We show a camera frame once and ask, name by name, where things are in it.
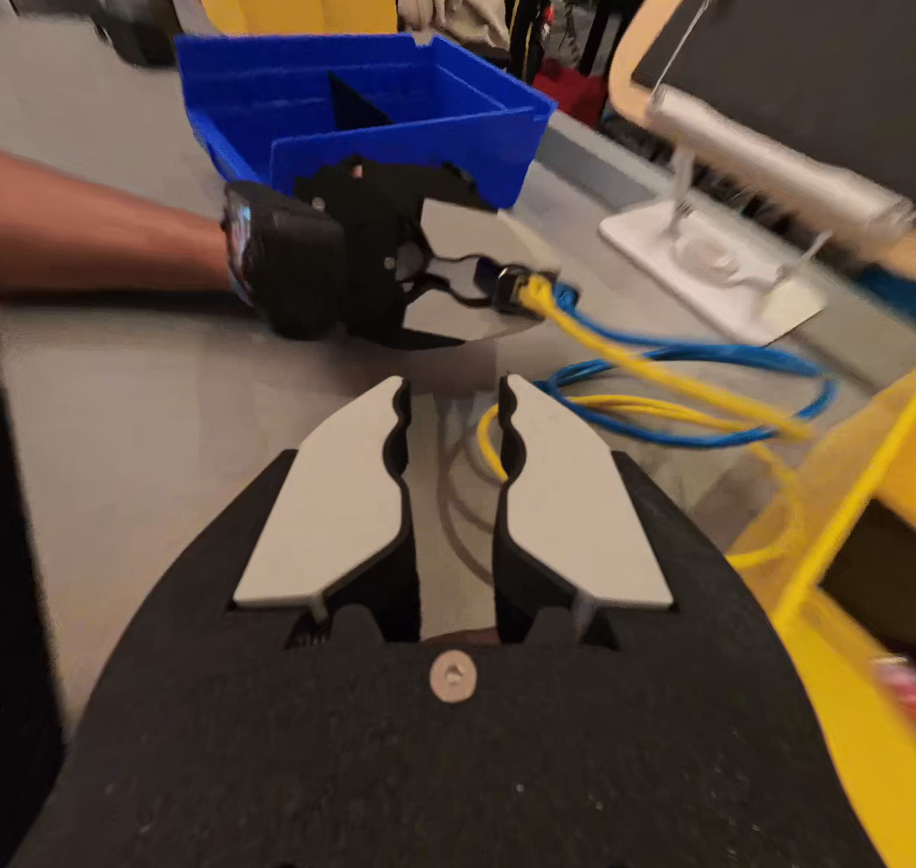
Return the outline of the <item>black bin divider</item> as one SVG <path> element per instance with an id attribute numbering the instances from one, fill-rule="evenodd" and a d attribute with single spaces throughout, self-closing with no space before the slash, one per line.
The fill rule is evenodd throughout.
<path id="1" fill-rule="evenodd" d="M 393 125 L 391 118 L 334 72 L 328 72 L 333 121 L 338 132 Z"/>
<path id="2" fill-rule="evenodd" d="M 874 500 L 820 583 L 848 616 L 888 650 L 915 656 L 915 533 Z"/>

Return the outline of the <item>person's left forearm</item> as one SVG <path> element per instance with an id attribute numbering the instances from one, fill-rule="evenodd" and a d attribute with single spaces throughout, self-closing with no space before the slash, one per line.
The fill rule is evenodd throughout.
<path id="1" fill-rule="evenodd" d="M 228 293 L 213 219 L 1 155 L 1 292 Z"/>

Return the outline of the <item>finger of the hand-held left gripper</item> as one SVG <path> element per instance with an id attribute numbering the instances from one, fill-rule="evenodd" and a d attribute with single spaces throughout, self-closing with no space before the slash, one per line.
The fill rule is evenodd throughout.
<path id="1" fill-rule="evenodd" d="M 429 258 L 421 275 L 451 290 L 496 290 L 498 279 L 553 275 L 553 249 L 512 214 L 426 199 L 420 230 Z"/>
<path id="2" fill-rule="evenodd" d="M 540 325 L 542 319 L 537 315 L 500 312 L 491 307 L 472 308 L 451 294 L 430 290 L 406 307 L 403 329 L 476 343 L 502 340 Z"/>

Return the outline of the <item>red bag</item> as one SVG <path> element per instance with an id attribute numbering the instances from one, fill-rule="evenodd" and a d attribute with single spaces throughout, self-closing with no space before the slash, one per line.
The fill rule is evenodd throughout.
<path id="1" fill-rule="evenodd" d="M 545 57 L 533 87 L 553 99 L 563 114 L 597 129 L 607 102 L 607 82 L 600 76 L 585 76 L 554 58 Z"/>

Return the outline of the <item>person's black clothing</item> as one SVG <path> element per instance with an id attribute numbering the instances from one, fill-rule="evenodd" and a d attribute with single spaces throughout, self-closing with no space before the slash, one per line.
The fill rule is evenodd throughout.
<path id="1" fill-rule="evenodd" d="M 29 832 L 65 753 L 5 396 L 1 397 L 1 863 Z"/>

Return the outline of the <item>black ethernet port adapter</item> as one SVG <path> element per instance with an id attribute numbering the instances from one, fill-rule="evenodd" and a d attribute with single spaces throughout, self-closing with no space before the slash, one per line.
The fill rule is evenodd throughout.
<path id="1" fill-rule="evenodd" d="M 519 263 L 502 264 L 489 256 L 478 256 L 473 282 L 489 307 L 497 313 L 540 321 L 541 316 L 527 309 L 520 300 L 521 290 L 534 276 L 555 284 L 559 271 L 553 268 L 532 269 Z"/>

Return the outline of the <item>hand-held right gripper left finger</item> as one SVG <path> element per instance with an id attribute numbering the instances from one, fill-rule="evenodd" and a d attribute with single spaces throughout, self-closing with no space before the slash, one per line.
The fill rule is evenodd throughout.
<path id="1" fill-rule="evenodd" d="M 314 622 L 361 605 L 388 643 L 417 643 L 419 578 L 406 430 L 410 385 L 392 375 L 301 443 L 233 602 L 308 610 Z"/>

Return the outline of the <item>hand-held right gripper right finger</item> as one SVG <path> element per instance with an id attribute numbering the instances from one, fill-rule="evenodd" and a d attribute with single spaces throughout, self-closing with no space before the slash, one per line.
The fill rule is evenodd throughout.
<path id="1" fill-rule="evenodd" d="M 516 373 L 499 383 L 494 526 L 497 632 L 524 642 L 547 609 L 576 640 L 611 609 L 672 611 L 674 597 L 607 444 L 570 409 Z"/>

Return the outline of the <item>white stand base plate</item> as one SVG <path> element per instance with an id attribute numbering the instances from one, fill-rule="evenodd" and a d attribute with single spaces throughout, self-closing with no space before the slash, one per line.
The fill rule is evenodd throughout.
<path id="1" fill-rule="evenodd" d="M 768 346 L 815 318 L 827 297 L 805 262 L 672 198 L 603 219 L 598 234 L 731 339 Z"/>

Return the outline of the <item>blue plastic bin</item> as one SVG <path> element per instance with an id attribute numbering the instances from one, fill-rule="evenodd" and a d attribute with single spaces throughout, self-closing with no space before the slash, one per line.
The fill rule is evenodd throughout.
<path id="1" fill-rule="evenodd" d="M 176 41 L 190 127 L 226 182 L 286 195 L 353 155 L 456 166 L 493 207 L 520 196 L 556 102 L 450 38 L 408 34 L 192 36 Z M 338 132 L 328 72 L 393 121 Z"/>

